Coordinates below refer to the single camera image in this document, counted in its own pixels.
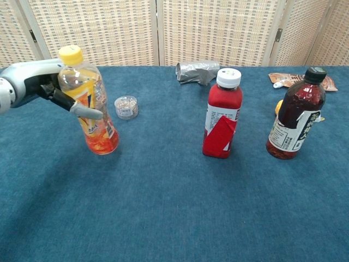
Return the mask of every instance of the yellow bottle cap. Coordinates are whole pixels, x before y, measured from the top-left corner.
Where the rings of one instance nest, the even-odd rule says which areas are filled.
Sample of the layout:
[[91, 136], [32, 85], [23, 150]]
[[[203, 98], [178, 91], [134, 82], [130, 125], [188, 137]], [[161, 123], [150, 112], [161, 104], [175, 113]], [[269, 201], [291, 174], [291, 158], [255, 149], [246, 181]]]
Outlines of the yellow bottle cap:
[[77, 45], [67, 45], [58, 51], [58, 55], [63, 64], [76, 66], [83, 61], [82, 50]]

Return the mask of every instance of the white bottle cap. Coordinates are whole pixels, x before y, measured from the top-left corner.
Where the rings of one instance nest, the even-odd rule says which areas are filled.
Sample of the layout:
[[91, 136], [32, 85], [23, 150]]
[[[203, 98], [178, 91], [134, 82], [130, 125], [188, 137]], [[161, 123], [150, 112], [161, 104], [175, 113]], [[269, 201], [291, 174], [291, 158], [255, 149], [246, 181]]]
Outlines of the white bottle cap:
[[240, 85], [241, 73], [233, 68], [222, 68], [217, 74], [217, 84], [224, 88], [236, 88]]

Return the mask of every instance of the black bottle cap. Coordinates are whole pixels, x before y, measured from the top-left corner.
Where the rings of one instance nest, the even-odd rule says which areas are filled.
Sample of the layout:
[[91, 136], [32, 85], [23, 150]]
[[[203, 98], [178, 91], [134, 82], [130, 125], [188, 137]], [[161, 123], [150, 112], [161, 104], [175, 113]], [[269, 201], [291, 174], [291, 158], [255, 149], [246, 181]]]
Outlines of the black bottle cap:
[[309, 67], [305, 72], [304, 81], [312, 84], [320, 84], [327, 72], [322, 67]]

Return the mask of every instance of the orange juice bottle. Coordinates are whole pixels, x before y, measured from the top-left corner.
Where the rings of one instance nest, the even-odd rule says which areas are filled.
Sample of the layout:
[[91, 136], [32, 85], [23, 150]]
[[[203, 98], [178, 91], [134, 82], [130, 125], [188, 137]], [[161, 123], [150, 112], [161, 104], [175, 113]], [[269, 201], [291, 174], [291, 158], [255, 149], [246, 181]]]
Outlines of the orange juice bottle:
[[65, 65], [58, 75], [61, 90], [89, 108], [103, 113], [100, 120], [79, 117], [86, 144], [96, 154], [113, 152], [119, 143], [119, 135], [107, 112], [107, 95], [97, 67], [83, 60], [82, 50], [68, 45], [58, 52]]

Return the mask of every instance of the dark brown bottle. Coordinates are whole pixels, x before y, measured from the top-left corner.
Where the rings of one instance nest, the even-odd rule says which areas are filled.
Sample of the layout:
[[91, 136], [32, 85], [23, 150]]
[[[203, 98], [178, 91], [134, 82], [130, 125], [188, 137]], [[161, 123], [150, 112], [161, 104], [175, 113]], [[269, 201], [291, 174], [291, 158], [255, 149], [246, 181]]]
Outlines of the dark brown bottle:
[[284, 97], [267, 141], [268, 152], [280, 159], [291, 159], [302, 146], [314, 120], [325, 102], [321, 82], [326, 71], [310, 67], [304, 80], [291, 86]]

